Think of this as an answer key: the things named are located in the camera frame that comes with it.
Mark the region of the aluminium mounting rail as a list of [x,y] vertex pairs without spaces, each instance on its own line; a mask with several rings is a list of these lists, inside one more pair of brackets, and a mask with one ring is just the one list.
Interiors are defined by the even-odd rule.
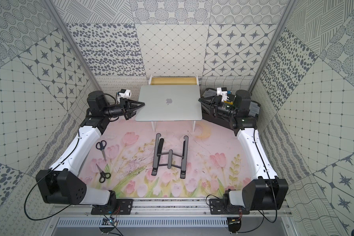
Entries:
[[[213,199],[215,206],[210,206],[209,202]],[[125,203],[124,198],[118,199],[120,206],[115,213],[105,213],[106,216],[134,216],[134,217],[210,217],[223,216],[235,217],[239,216],[240,210],[230,213],[219,206],[219,199],[214,197],[198,197],[198,198],[134,198],[132,203]],[[59,217],[90,217],[92,215],[91,205],[69,206],[67,209],[58,213]],[[283,201],[280,210],[277,210],[279,217],[292,217],[291,209],[287,201]]]

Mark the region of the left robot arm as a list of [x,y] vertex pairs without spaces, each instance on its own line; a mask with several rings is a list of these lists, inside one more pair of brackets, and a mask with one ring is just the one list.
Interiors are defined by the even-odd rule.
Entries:
[[105,96],[99,90],[88,95],[87,114],[76,137],[49,169],[41,170],[36,175],[45,203],[116,207],[113,191],[87,187],[78,175],[92,146],[97,144],[111,120],[121,116],[128,120],[145,104],[121,97],[118,104],[111,105]]

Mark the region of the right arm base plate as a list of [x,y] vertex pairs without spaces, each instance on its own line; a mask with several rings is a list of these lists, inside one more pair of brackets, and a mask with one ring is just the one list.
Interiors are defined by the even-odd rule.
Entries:
[[248,211],[245,207],[224,203],[223,199],[211,198],[208,199],[206,203],[208,204],[212,215],[239,215],[240,213],[250,214],[250,211]]

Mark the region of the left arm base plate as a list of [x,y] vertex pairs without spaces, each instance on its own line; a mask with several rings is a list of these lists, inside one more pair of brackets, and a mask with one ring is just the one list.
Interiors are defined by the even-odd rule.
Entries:
[[133,199],[110,199],[106,205],[93,205],[91,215],[130,215]]

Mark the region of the pink floral table mat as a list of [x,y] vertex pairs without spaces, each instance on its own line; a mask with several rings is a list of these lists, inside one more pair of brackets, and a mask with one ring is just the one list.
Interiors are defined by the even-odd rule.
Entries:
[[106,148],[91,148],[79,179],[120,198],[221,197],[252,180],[234,132],[205,120],[159,122],[153,129],[149,122],[120,119],[102,140]]

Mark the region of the black yellow toolbox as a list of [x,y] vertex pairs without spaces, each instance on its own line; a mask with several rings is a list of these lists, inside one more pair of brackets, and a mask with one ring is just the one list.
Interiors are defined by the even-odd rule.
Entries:
[[[228,104],[228,121],[215,117],[206,121],[228,128],[234,131],[235,135],[246,128],[256,129],[261,105],[251,99],[251,93],[247,90],[239,89],[231,92],[235,95],[235,100],[233,105]],[[217,96],[216,89],[207,88],[201,97],[210,96]]]

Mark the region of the silver laptop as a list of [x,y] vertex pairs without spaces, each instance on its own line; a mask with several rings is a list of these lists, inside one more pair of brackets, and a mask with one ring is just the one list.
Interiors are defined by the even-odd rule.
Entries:
[[138,122],[200,121],[202,109],[198,85],[146,85],[139,101],[145,106],[136,113]]

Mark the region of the black scissors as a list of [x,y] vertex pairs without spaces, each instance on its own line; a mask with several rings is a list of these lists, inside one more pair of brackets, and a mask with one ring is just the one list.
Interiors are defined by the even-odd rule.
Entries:
[[107,161],[106,154],[105,154],[106,146],[107,146],[107,142],[105,140],[99,141],[96,144],[96,148],[102,152],[102,156],[103,156],[104,161]]
[[111,178],[111,174],[108,172],[104,172],[98,164],[96,164],[97,169],[99,170],[100,173],[100,178],[99,178],[99,182],[100,183],[104,183],[106,180]]

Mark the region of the grey folding laptop stand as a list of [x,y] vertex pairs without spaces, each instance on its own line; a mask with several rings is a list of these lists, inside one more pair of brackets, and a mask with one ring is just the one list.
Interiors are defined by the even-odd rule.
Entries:
[[[159,167],[167,166],[168,169],[171,169],[172,167],[180,169],[181,170],[180,178],[181,179],[186,178],[189,137],[184,136],[183,139],[184,139],[184,141],[183,141],[182,154],[174,153],[172,149],[170,149],[168,152],[163,152],[162,150],[163,150],[163,145],[164,145],[164,139],[161,137],[160,133],[156,134],[155,148],[154,148],[154,155],[153,155],[153,162],[152,162],[152,170],[151,170],[152,176],[157,175]],[[168,156],[168,162],[164,163],[164,164],[160,164],[161,156],[164,156],[164,155]],[[173,164],[173,157],[175,157],[175,156],[181,158],[181,165]]]

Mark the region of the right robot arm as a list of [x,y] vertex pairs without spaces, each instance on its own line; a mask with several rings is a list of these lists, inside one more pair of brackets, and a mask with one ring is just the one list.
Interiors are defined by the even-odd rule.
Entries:
[[223,195],[224,208],[279,210],[288,184],[278,177],[260,141],[257,121],[261,106],[246,90],[230,92],[226,88],[208,88],[199,102],[203,119],[234,132],[245,152],[250,168],[250,182],[241,190],[228,189]]

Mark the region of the black scissors lower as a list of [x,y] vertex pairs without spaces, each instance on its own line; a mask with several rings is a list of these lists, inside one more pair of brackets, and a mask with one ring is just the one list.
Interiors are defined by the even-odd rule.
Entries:
[[99,178],[99,182],[100,183],[104,183],[106,180],[111,178],[111,174],[108,172],[104,172],[98,164],[96,164],[97,169],[99,170],[100,173],[100,178]]

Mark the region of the black scissors upper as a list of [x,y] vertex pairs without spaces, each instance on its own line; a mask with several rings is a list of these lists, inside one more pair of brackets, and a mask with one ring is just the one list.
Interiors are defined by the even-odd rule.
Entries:
[[102,152],[102,156],[103,156],[104,161],[107,161],[106,154],[105,154],[106,146],[107,146],[107,142],[105,140],[99,141],[96,144],[96,148]]

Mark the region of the white wooden shelf rack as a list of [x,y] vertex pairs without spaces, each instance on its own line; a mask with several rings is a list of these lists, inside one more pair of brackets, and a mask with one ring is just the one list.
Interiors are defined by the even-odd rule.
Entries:
[[[150,77],[148,85],[198,85],[198,77]],[[192,122],[192,131],[195,131],[196,121]],[[157,122],[151,122],[153,130]]]

